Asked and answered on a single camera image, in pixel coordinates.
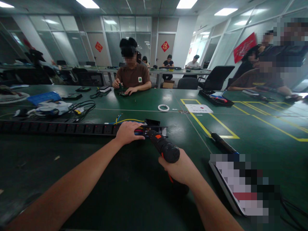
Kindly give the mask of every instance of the cardboard box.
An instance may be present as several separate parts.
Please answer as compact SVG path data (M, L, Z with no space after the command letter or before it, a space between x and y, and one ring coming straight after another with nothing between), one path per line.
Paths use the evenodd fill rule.
M163 88L173 89L174 81L173 80L165 80L163 83Z

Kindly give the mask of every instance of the paper sheet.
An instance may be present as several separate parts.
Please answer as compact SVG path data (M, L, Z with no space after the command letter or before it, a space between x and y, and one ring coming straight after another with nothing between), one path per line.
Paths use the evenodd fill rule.
M204 104L185 104L191 113L213 113L213 111Z

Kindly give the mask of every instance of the white tape roll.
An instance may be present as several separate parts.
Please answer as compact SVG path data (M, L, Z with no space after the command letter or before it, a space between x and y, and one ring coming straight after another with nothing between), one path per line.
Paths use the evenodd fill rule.
M167 105L165 105L165 104L161 104L161 105L159 105L158 106L158 110L160 110L160 111L169 111L169 107L167 106Z

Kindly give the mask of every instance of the black power strip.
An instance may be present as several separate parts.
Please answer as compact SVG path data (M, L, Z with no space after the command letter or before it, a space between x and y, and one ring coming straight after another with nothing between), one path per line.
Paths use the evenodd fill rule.
M0 120L1 133L25 133L25 134L70 134L70 135L109 135L115 136L120 124L82 124L40 121L13 121ZM145 128L151 128L167 137L167 127L141 126L143 134L147 136Z

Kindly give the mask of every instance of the ceiling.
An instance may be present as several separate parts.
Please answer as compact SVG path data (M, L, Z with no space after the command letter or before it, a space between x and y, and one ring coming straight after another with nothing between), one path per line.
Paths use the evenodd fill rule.
M198 0L191 9L177 9L180 0L94 0L100 9L86 9L76 0L1 0L15 8L0 8L0 15L11 14L107 14L142 16L197 15L195 30L209 29L240 11L264 0ZM238 8L228 16L214 16L222 8Z

